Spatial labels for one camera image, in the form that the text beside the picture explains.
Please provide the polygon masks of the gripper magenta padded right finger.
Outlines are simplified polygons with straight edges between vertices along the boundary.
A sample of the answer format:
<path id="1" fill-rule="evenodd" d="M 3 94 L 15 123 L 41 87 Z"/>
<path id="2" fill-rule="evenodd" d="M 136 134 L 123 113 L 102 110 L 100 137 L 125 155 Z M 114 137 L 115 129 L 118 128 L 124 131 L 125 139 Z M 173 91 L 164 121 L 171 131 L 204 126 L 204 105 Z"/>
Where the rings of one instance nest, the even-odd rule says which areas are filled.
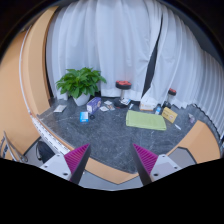
<path id="1" fill-rule="evenodd" d="M 137 144 L 132 146 L 132 156 L 144 186 L 181 170 L 167 155 L 156 155 Z"/>

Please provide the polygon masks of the gripper magenta padded left finger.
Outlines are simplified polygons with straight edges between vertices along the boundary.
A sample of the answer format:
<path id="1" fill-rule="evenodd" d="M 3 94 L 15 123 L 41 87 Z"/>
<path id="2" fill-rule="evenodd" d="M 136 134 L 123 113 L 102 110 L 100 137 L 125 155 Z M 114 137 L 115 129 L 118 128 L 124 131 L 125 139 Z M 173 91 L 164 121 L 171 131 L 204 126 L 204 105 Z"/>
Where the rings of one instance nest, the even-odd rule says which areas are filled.
<path id="1" fill-rule="evenodd" d="M 55 154 L 41 166 L 41 169 L 72 183 L 79 184 L 90 153 L 90 145 L 85 144 L 65 155 L 62 153 Z"/>

